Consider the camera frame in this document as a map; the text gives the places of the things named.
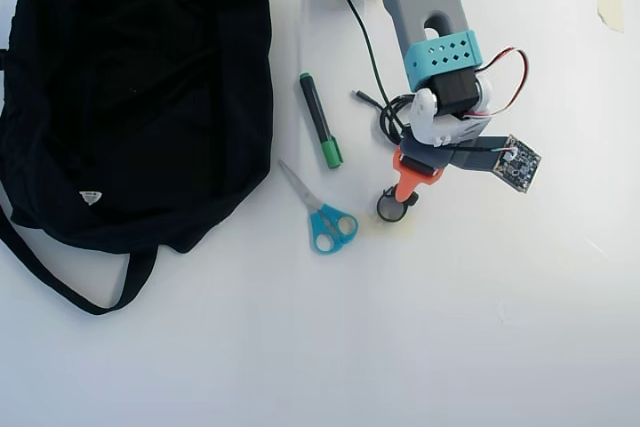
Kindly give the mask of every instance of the white table surface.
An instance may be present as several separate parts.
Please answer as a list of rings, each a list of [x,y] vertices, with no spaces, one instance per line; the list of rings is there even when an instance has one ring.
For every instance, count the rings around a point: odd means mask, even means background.
[[[543,156],[528,195],[448,169],[403,224],[371,212],[397,176],[343,0],[271,0],[273,158],[357,214],[334,257],[274,169],[189,255],[168,249],[126,310],[94,318],[0,247],[0,425],[616,426],[640,424],[640,11],[626,33],[596,0],[463,0],[485,57],[531,57],[530,83],[488,133]],[[0,46],[15,0],[0,0]],[[407,90],[380,0],[358,3],[390,94]],[[517,59],[493,72],[496,97]],[[311,72],[346,160],[322,165],[297,75]],[[8,209],[4,194],[2,204]],[[22,231],[60,278],[109,303],[124,258]]]

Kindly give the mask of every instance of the orange gripper part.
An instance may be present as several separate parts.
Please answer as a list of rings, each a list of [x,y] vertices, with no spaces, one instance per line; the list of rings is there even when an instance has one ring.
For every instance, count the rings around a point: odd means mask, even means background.
[[[408,200],[420,184],[433,185],[439,181],[442,174],[444,174],[444,169],[438,169],[432,175],[419,174],[402,165],[400,163],[401,158],[402,152],[398,149],[393,155],[393,168],[400,172],[400,181],[396,187],[396,200],[398,202],[402,203]]]

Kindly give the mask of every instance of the black wire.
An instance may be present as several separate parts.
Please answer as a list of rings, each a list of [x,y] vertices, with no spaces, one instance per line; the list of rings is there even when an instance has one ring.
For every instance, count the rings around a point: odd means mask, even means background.
[[[359,99],[365,101],[366,103],[372,105],[373,107],[377,108],[380,111],[380,118],[379,118],[380,130],[382,130],[382,133],[385,135],[387,139],[389,139],[390,142],[396,145],[400,144],[400,141],[402,140],[402,131],[404,130],[404,125],[401,124],[402,128],[401,130],[398,130],[396,128],[395,123],[392,122],[392,119],[387,114],[387,112],[389,111],[393,112],[393,114],[396,117],[398,117],[398,114],[400,113],[400,111],[404,109],[407,105],[413,102],[415,95],[414,94],[399,95],[389,103],[388,108],[385,108],[377,100],[371,98],[369,95],[365,94],[361,90],[354,92],[354,94]]]
[[[389,102],[389,97],[387,96],[387,92],[385,91],[384,86],[382,85],[382,79],[380,78],[380,72],[378,71],[378,63],[376,62],[376,57],[375,57],[375,54],[373,53],[373,47],[371,46],[371,40],[369,39],[369,33],[367,32],[367,28],[365,27],[364,22],[362,21],[362,18],[358,13],[358,10],[353,5],[353,2],[351,0],[346,0],[346,1],[349,4],[349,8],[351,9],[351,12],[353,12],[353,15],[358,21],[358,24],[360,25],[360,29],[362,30],[362,33],[364,34],[364,41],[367,44],[367,50],[369,51],[369,58],[371,59],[373,74],[376,78],[378,88],[380,89],[380,94],[382,95],[382,99],[384,100],[384,103],[385,103],[385,106],[382,107],[381,109],[382,112],[380,115],[380,128],[382,128],[382,131],[385,133],[387,138],[391,142],[397,145],[400,143],[401,132],[404,129],[404,125],[400,120],[400,118],[398,117],[398,112],[404,107],[404,105],[400,107],[400,109],[397,109],[397,105],[394,107],[393,105],[394,102],[398,101],[400,97],[396,97],[392,102]]]

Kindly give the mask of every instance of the black ring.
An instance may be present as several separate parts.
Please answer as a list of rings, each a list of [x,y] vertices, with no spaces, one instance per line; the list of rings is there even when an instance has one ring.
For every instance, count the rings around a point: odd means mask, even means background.
[[[389,199],[393,199],[393,201],[396,202],[398,205],[402,205],[402,208],[403,208],[402,215],[397,219],[386,218],[381,212],[382,202],[385,201],[385,200],[388,201]],[[400,222],[402,219],[404,219],[405,216],[407,215],[407,212],[409,211],[409,203],[408,202],[398,202],[396,200],[396,186],[393,186],[390,189],[385,190],[384,192],[382,192],[382,195],[378,199],[378,203],[376,205],[376,210],[378,212],[378,217],[380,217],[382,220],[384,220],[385,222],[388,222],[390,224],[396,224],[396,223]]]

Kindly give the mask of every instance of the green marker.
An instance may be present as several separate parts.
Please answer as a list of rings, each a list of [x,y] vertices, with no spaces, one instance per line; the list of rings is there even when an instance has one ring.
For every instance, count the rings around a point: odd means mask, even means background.
[[[322,153],[327,161],[327,165],[330,169],[337,169],[342,164],[342,154],[338,147],[338,141],[331,135],[331,131],[329,130],[329,125],[324,116],[322,103],[320,102],[313,77],[307,73],[302,74],[300,76],[300,85],[302,86],[304,98],[307,99],[309,112],[311,112],[313,124],[316,126],[316,132],[318,133]]]

